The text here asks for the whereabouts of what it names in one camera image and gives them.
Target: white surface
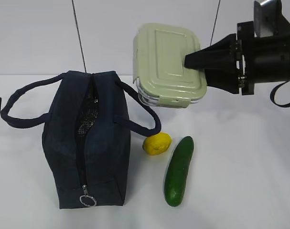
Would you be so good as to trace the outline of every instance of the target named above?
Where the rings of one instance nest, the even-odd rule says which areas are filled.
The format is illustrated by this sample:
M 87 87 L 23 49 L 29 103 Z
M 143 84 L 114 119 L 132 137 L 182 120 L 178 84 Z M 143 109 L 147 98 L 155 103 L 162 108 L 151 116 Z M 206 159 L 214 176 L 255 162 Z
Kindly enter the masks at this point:
M 0 76 L 4 104 L 17 88 L 44 78 Z M 132 77 L 122 80 L 131 84 Z M 30 91 L 11 114 L 47 112 L 57 86 Z M 41 146 L 43 125 L 20 130 L 0 119 L 0 229 L 290 229 L 290 109 L 270 102 L 273 86 L 257 86 L 257 95 L 244 97 L 209 88 L 187 109 L 155 109 L 173 144 L 167 153 L 148 156 L 143 137 L 132 135 L 123 207 L 59 210 Z M 287 89 L 280 102 L 290 100 Z M 150 116 L 127 99 L 130 118 L 152 126 Z M 183 204 L 172 208 L 162 184 L 171 152 L 186 135 L 195 140 L 195 151 Z

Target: wire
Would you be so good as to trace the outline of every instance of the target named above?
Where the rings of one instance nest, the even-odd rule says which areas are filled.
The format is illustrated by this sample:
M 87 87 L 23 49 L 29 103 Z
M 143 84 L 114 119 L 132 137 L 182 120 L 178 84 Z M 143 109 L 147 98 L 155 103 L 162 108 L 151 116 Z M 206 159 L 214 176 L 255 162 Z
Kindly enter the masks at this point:
M 72 0 L 72 5 L 73 5 L 73 11 L 74 11 L 75 24 L 76 24 L 78 38 L 79 38 L 79 44 L 80 44 L 80 50 L 81 50 L 81 55 L 82 55 L 82 61 L 83 61 L 84 71 L 86 73 L 86 62 L 84 60 L 84 55 L 83 55 L 83 48 L 82 48 L 82 43 L 81 43 L 81 38 L 80 38 L 80 32 L 79 32 L 79 26 L 78 26 L 78 20 L 77 20 L 77 15 L 76 15 L 76 10 L 75 10 L 74 0 Z
M 218 2 L 218 7 L 217 7 L 217 12 L 216 12 L 216 17 L 215 17 L 215 22 L 214 22 L 214 27 L 213 27 L 213 32 L 212 32 L 210 46 L 212 45 L 212 41 L 213 41 L 213 36 L 214 36 L 214 32 L 215 32 L 215 27 L 216 27 L 216 22 L 217 22 L 219 7 L 220 7 L 220 2 L 221 2 L 221 0 L 219 0 L 219 2 Z

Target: cucumber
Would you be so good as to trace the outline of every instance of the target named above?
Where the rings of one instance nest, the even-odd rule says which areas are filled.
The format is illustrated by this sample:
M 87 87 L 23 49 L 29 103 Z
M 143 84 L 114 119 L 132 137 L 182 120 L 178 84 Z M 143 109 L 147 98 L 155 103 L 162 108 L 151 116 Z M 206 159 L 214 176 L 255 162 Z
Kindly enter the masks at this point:
M 176 207 L 181 204 L 184 196 L 188 168 L 193 155 L 193 139 L 183 138 L 177 145 L 167 169 L 164 194 L 166 202 Z

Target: yellow lemon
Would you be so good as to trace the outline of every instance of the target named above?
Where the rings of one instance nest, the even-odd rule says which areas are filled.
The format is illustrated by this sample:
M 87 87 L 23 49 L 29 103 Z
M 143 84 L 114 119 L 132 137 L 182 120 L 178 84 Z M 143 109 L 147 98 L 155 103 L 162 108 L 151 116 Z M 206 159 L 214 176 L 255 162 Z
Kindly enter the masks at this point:
M 170 146 L 172 138 L 166 133 L 158 133 L 147 137 L 143 143 L 143 149 L 149 155 L 158 155 L 164 153 Z

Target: navy blue lunch bag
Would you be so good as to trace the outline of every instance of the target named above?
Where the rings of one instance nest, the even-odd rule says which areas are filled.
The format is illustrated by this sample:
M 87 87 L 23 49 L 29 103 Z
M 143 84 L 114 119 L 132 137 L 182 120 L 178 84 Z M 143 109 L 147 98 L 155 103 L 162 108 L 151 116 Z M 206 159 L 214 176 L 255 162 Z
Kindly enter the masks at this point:
M 8 116 L 28 90 L 62 80 L 48 113 L 34 119 Z M 147 129 L 129 120 L 124 91 L 155 121 Z M 42 145 L 53 172 L 60 208 L 120 205 L 125 201 L 130 131 L 143 136 L 161 131 L 156 113 L 115 72 L 69 71 L 17 90 L 0 113 L 15 128 L 44 123 Z

